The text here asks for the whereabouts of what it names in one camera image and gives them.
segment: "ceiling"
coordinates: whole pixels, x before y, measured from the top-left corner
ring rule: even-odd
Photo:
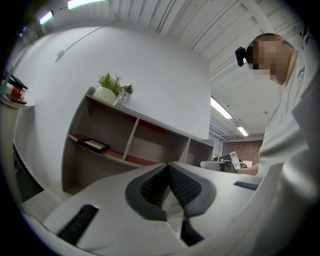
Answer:
[[[303,22],[279,0],[108,0],[68,10],[67,1],[50,1],[37,13],[53,10],[45,33],[86,21],[118,19],[179,40],[209,62],[211,95],[232,115],[225,119],[211,108],[210,133],[224,140],[241,140],[242,126],[249,139],[261,139],[281,88],[238,67],[235,50],[246,48],[262,33],[283,36],[300,49]]]

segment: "picture frame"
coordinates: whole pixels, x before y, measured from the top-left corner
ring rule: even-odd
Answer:
[[[110,148],[109,145],[94,138],[78,139],[77,143],[97,153],[102,153]]]

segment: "white vase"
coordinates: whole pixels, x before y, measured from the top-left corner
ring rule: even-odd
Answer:
[[[109,103],[111,105],[114,104],[116,95],[112,90],[109,90],[105,87],[100,87],[92,94],[93,97],[96,99],[103,101],[105,103]]]

